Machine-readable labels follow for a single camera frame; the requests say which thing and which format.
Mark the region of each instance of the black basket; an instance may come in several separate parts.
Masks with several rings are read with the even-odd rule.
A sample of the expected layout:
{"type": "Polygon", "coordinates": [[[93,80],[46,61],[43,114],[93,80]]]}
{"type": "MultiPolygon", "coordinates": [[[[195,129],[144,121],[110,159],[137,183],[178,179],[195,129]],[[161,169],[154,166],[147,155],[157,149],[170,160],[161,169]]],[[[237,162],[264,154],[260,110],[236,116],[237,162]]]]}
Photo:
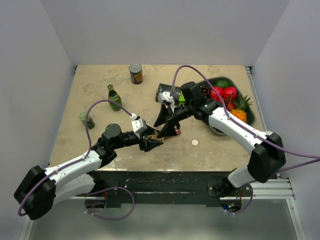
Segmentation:
{"type": "MultiPolygon", "coordinates": [[[[227,77],[225,77],[225,76],[218,76],[218,77],[210,78],[210,79],[208,79],[208,80],[209,80],[209,82],[210,82],[213,86],[215,85],[215,83],[216,83],[217,81],[219,81],[219,80],[225,80],[225,81],[227,81],[227,82],[230,84],[231,87],[235,87],[235,89],[236,89],[236,91],[237,91],[236,99],[233,100],[233,102],[234,102],[235,104],[237,104],[237,102],[239,101],[239,98],[240,98],[240,97],[242,97],[242,98],[244,97],[244,96],[241,94],[241,92],[239,91],[239,89],[237,88],[237,86],[234,84],[234,82],[233,82],[230,78],[227,78],[227,77]]],[[[204,94],[204,96],[205,96],[206,99],[209,99],[209,98],[210,98],[210,93],[211,93],[211,87],[209,87],[208,83],[207,83],[206,81],[200,81],[200,82],[198,82],[197,84],[200,86],[200,88],[201,88],[202,90],[205,88],[205,94],[204,94]]],[[[251,107],[249,107],[249,108],[246,110],[246,113],[247,113],[247,118],[246,118],[247,121],[246,121],[246,123],[251,126],[251,125],[253,125],[253,124],[255,123],[255,121],[256,121],[256,116],[255,116],[254,112],[252,111],[251,107]]],[[[225,133],[219,132],[218,129],[217,129],[217,130],[218,130],[218,131],[217,131],[215,128],[213,128],[213,127],[211,127],[211,126],[209,126],[209,128],[211,129],[211,131],[213,132],[213,134],[216,135],[216,136],[219,136],[219,137],[226,136],[225,133]]]]}

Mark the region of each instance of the dark green tray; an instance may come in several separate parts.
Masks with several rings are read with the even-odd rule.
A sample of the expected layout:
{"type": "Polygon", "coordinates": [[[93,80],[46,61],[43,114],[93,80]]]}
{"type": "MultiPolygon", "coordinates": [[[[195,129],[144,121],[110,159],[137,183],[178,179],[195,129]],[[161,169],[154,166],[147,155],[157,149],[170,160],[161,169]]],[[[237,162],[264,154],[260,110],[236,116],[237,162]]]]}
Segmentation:
{"type": "MultiPolygon", "coordinates": [[[[244,97],[244,96],[242,95],[242,93],[239,91],[239,89],[237,88],[237,86],[234,84],[234,82],[233,82],[230,78],[228,78],[228,77],[218,76],[218,77],[209,78],[208,80],[209,80],[209,82],[210,82],[213,86],[215,85],[216,81],[218,81],[218,80],[226,80],[226,81],[229,82],[230,86],[235,87],[235,89],[236,89],[236,91],[237,91],[237,97],[236,97],[235,100],[233,100],[233,102],[234,102],[235,104],[236,104],[237,101],[239,100],[239,96],[244,97]]],[[[208,83],[207,83],[206,81],[200,81],[200,82],[198,82],[197,84],[198,84],[200,87],[201,87],[201,86],[206,87],[206,88],[209,87],[209,85],[208,85],[208,83]]],[[[256,121],[256,116],[255,116],[254,112],[252,111],[251,107],[249,107],[246,112],[247,112],[247,122],[246,122],[246,123],[251,126],[252,124],[255,123],[255,121],[256,121]]],[[[213,134],[216,135],[216,136],[219,136],[219,137],[226,136],[225,133],[218,132],[218,131],[216,131],[213,127],[211,127],[211,126],[209,126],[209,128],[210,128],[210,130],[213,132],[213,134]]]]}

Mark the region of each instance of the pineapple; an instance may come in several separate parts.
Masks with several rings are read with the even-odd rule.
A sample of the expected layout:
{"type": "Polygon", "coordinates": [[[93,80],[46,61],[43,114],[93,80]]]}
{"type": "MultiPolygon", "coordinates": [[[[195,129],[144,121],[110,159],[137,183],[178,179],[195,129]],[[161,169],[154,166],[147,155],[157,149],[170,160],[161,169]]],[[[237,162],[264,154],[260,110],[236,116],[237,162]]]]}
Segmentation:
{"type": "Polygon", "coordinates": [[[232,115],[234,115],[235,117],[237,117],[245,123],[247,122],[246,110],[249,108],[250,105],[252,105],[252,102],[249,102],[250,99],[251,97],[248,97],[248,95],[246,95],[245,97],[239,96],[239,102],[236,105],[236,108],[230,111],[232,115]]]}

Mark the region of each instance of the white wall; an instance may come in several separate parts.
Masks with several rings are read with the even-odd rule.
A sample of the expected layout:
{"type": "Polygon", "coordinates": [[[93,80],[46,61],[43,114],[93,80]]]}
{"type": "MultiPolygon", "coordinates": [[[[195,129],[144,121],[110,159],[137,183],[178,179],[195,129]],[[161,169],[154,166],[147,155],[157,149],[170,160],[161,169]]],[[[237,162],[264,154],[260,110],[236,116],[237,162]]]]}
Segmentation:
{"type": "MultiPolygon", "coordinates": [[[[320,155],[320,1],[291,0],[253,79],[266,125],[288,149],[320,155]]],[[[287,154],[287,166],[307,158],[287,154]]],[[[288,171],[309,240],[320,238],[320,163],[288,171]]]]}
{"type": "Polygon", "coordinates": [[[253,65],[289,0],[41,0],[78,64],[253,65]]]}
{"type": "Polygon", "coordinates": [[[0,239],[19,237],[14,191],[48,165],[72,65],[39,0],[0,2],[0,239]]]}

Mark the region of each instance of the white round object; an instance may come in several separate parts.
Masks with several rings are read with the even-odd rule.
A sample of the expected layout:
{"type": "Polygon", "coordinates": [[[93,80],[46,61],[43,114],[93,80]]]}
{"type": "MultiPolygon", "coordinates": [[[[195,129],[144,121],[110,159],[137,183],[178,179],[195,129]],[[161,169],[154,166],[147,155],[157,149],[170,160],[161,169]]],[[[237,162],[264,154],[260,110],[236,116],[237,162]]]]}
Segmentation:
{"type": "Polygon", "coordinates": [[[192,144],[192,146],[198,146],[199,141],[197,139],[192,139],[191,144],[192,144]]]}

